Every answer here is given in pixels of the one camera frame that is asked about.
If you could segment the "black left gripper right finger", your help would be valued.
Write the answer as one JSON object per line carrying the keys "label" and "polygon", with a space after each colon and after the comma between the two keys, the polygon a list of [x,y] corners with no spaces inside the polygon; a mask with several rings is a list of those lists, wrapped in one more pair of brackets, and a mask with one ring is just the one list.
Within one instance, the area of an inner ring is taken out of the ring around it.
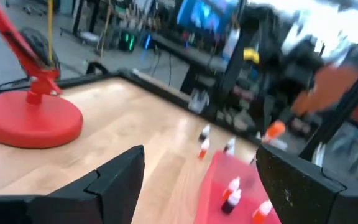
{"label": "black left gripper right finger", "polygon": [[282,223],[358,224],[358,181],[273,146],[260,146],[256,164]]}

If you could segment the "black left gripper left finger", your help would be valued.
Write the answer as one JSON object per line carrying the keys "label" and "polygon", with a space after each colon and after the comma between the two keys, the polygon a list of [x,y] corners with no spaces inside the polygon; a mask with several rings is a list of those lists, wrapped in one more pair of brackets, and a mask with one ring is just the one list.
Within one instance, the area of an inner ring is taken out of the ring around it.
{"label": "black left gripper left finger", "polygon": [[144,147],[134,146],[83,177],[29,203],[32,223],[130,223],[145,169]]}

